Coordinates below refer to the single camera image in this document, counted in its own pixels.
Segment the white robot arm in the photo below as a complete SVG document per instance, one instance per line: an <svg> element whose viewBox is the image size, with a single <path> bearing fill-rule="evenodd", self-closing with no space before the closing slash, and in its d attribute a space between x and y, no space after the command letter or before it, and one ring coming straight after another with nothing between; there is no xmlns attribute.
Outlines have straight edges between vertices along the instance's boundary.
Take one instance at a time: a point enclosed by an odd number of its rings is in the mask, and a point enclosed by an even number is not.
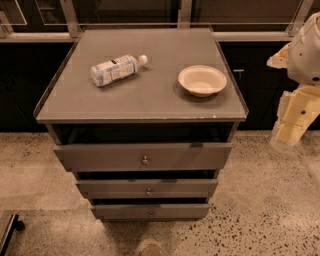
<svg viewBox="0 0 320 256"><path fill-rule="evenodd" d="M320 13L311 15L267 65L285 68L288 77L298 83L293 92L283 92L272 130L271 145L284 150L296 145L320 115Z"/></svg>

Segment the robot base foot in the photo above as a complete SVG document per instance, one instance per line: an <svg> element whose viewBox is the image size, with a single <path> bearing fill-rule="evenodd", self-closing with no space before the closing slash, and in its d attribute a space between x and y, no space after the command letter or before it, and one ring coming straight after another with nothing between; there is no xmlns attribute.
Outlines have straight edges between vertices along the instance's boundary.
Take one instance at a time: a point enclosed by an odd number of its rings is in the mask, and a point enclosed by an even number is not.
<svg viewBox="0 0 320 256"><path fill-rule="evenodd" d="M158 245L151 243L141 249L139 256L165 256L165 253Z"/></svg>

